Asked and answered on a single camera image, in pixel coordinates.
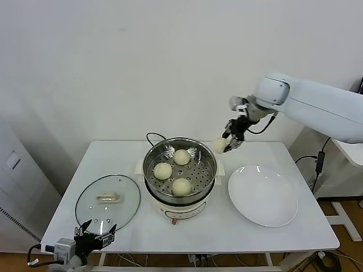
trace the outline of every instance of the pot lid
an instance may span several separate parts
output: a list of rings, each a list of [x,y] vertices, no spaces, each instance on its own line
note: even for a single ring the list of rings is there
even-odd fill
[[[107,233],[115,224],[119,230],[134,217],[140,198],[140,190],[131,178],[104,176],[91,183],[79,196],[75,217],[79,225],[92,219],[87,228],[91,233]]]

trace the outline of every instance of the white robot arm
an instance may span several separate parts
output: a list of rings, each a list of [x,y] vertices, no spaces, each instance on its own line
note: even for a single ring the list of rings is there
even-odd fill
[[[232,97],[230,107],[240,116],[228,122],[222,135],[231,136],[224,152],[239,147],[251,125],[277,112],[339,141],[363,143],[363,96],[358,93],[271,73],[254,95]]]

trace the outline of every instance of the table leg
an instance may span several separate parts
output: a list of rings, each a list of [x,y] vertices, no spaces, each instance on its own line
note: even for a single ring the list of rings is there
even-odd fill
[[[267,261],[268,266],[273,266],[273,262],[272,262],[270,253],[266,252],[265,256],[266,256],[266,261]]]
[[[106,259],[106,254],[107,254],[107,253],[105,253],[105,252],[103,252],[103,253],[101,254],[101,257],[100,257],[100,261],[99,261],[99,263],[98,263],[98,266],[103,266],[103,264],[104,264],[104,259]]]
[[[330,225],[343,225],[354,242],[362,241],[357,229],[339,202],[331,202],[337,215],[327,216]]]
[[[282,268],[283,271],[288,271],[313,254],[313,251],[291,253],[280,262],[280,268]]]

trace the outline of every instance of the pot base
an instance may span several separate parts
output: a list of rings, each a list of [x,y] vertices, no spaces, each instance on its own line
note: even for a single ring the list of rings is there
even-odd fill
[[[193,218],[203,211],[207,203],[207,197],[202,201],[190,206],[173,207],[157,201],[152,195],[149,195],[149,199],[153,204],[154,209],[163,217],[171,220],[186,220]]]

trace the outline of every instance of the black cable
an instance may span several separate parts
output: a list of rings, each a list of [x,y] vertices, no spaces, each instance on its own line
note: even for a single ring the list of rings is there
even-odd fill
[[[340,250],[338,250],[338,249],[336,249],[336,251],[338,251],[340,254],[342,254],[342,255],[344,255],[344,256],[346,256],[346,257],[349,257],[348,255],[346,255],[344,252],[342,252],[342,251],[340,251]],[[358,269],[358,271],[359,272],[362,272],[362,270],[357,266],[357,264],[352,260],[352,259],[349,259],[349,258],[347,258],[348,260],[350,260],[351,261],[351,263],[352,264],[354,264],[354,266]]]
[[[271,116],[271,118],[270,118],[270,120],[268,121],[268,123],[266,124],[265,128],[264,128],[263,130],[259,131],[259,132],[254,132],[254,131],[252,131],[252,130],[250,130],[250,129],[247,129],[247,131],[248,131],[248,132],[250,132],[250,133],[252,133],[252,134],[255,134],[255,135],[258,135],[258,134],[264,133],[264,132],[265,132],[265,130],[268,128],[268,126],[272,123],[272,121],[273,121],[273,120],[275,120],[275,118],[276,118],[276,116],[275,116],[275,115]]]
[[[331,267],[326,266],[325,263],[323,262],[323,260],[320,259],[319,256],[316,256],[313,259],[313,266],[316,269],[316,271],[318,271],[318,269],[315,267],[315,263],[324,272],[341,272],[341,264],[340,264],[339,258],[336,257],[331,252],[324,251],[324,254],[325,254],[324,258],[330,259],[330,261],[331,261],[330,263],[332,263],[332,266]]]
[[[244,105],[248,105],[248,100],[246,98],[244,98],[244,97],[242,98],[242,102],[243,102]],[[245,113],[246,113],[247,119],[249,120],[250,119],[250,114],[248,113],[247,109],[246,109]]]
[[[203,257],[204,257],[204,259],[205,259],[205,261],[206,261],[206,266],[207,266],[207,267],[209,267],[209,263],[208,263],[208,256],[207,256],[207,254],[203,254]]]
[[[304,159],[304,158],[313,158],[313,159],[317,159],[318,156],[313,156],[313,155],[306,155],[306,156],[303,156],[303,157],[300,157],[298,158],[296,161],[295,161],[295,164],[297,164],[300,160]]]
[[[314,180],[314,185],[313,185],[313,188],[311,190],[312,193],[314,193],[315,186],[316,186],[316,184],[318,182],[318,177],[319,177],[319,173],[316,173],[315,180]]]
[[[331,139],[331,137],[329,137],[326,141],[325,141],[325,144],[323,145],[323,148],[322,148],[322,152],[324,152],[324,148],[325,146],[327,145],[327,143],[329,142],[329,140]]]
[[[41,249],[41,245],[40,244],[36,244],[36,245],[33,245],[31,248],[29,248],[29,251],[28,251],[28,258],[27,258],[27,263],[28,263],[28,266],[31,267],[31,268],[34,268],[34,267],[39,267],[39,266],[44,266],[44,265],[52,265],[52,264],[60,264],[62,265],[63,264],[63,261],[51,261],[51,262],[42,262],[42,263],[35,263],[33,265],[30,264],[30,256],[32,254],[32,250],[33,249]]]
[[[201,264],[202,264],[202,254],[196,254],[195,255],[197,258],[198,258],[198,260],[199,260],[199,265],[198,265],[198,267],[200,267],[201,266]]]
[[[146,133],[146,139],[147,139],[147,141],[148,141],[148,142],[149,142],[152,146],[154,146],[154,145],[153,145],[153,143],[150,141],[150,139],[149,139],[149,135],[157,135],[157,136],[159,136],[159,137],[163,138],[164,140],[166,140],[166,138],[165,138],[163,135],[159,134],[159,133],[156,133],[156,132],[149,132],[149,133]]]

